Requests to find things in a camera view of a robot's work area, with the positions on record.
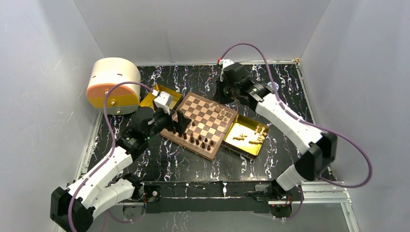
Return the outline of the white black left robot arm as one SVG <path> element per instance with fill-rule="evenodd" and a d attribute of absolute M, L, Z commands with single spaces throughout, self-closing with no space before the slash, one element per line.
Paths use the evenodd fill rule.
<path fill-rule="evenodd" d="M 58 187 L 52 192 L 50 218 L 67 232 L 85 232 L 98 215 L 116 203 L 145 199 L 144 185 L 133 174 L 110 182 L 148 149 L 153 136 L 162 130 L 184 136 L 190 125 L 191 119 L 181 110 L 139 108 L 98 164 L 66 188 Z"/>

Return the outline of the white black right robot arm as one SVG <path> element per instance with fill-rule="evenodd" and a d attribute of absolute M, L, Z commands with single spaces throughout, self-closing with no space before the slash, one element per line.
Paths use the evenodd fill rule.
<path fill-rule="evenodd" d="M 227 104 L 235 100 L 269 120 L 285 134 L 301 153 L 301 158 L 271 182 L 270 190 L 278 200 L 290 196 L 292 188 L 315 180 L 336 158 L 337 136 L 308 125 L 276 97 L 273 85 L 255 83 L 245 66 L 222 59 L 216 81 L 214 101 Z"/>

